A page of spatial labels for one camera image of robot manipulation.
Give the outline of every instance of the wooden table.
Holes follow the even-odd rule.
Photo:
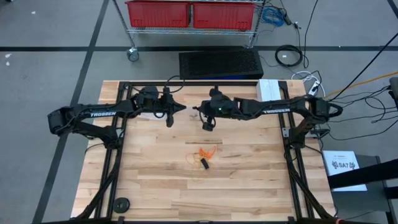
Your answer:
[[[301,81],[286,82],[291,98],[305,94]],[[119,81],[104,81],[99,103],[114,103],[118,85]],[[116,198],[127,197],[131,206],[124,214],[113,213],[114,220],[120,215],[126,220],[165,221],[286,221],[288,216],[295,217],[278,116],[270,114],[250,121],[220,118],[213,132],[204,131],[192,106],[208,99],[210,88],[185,86],[173,94],[175,101],[187,109],[174,115],[171,128],[165,121],[129,119]],[[230,98],[256,98],[255,86],[221,86],[220,91]],[[302,119],[297,114],[294,118],[296,124]],[[98,126],[110,123],[111,118],[94,122]],[[100,142],[90,141],[89,146]],[[307,139],[306,144],[319,149],[316,140]],[[217,148],[208,170],[192,165],[192,154],[201,147]],[[97,192],[105,153],[103,146],[86,153],[72,217],[82,212]],[[304,148],[302,157],[310,190],[334,215],[321,155]],[[102,216],[108,195],[104,196]],[[299,195],[306,217],[300,190]]]

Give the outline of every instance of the white cable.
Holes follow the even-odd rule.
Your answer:
[[[315,81],[318,81],[318,82],[319,82],[319,79],[318,79],[317,77],[313,76],[313,75],[312,75],[312,72],[309,72],[309,71],[299,71],[299,72],[296,72],[296,73],[294,73],[294,74],[292,75],[291,79],[293,80],[293,79],[294,79],[294,76],[296,76],[297,74],[301,74],[301,73],[308,74],[306,77],[301,78],[301,79],[303,80],[303,82],[309,81],[309,80],[311,80],[311,79],[315,79]],[[325,97],[326,97],[326,94],[325,94],[326,92],[325,92],[325,89],[323,88],[322,83],[320,84],[320,86],[321,86],[321,89],[322,89],[322,92],[323,92],[323,97],[325,98]]]

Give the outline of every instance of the round black puck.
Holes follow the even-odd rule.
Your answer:
[[[113,210],[116,213],[124,213],[129,210],[130,201],[127,198],[117,198],[113,202]]]

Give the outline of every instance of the red plastic bin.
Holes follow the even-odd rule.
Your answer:
[[[188,27],[189,3],[160,1],[129,1],[132,27]]]
[[[253,21],[253,3],[193,3],[193,27],[250,30]]]

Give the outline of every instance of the blue cable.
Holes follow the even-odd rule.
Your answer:
[[[272,24],[276,27],[281,27],[285,23],[285,16],[283,9],[277,9],[274,7],[265,7],[262,15],[261,22]]]

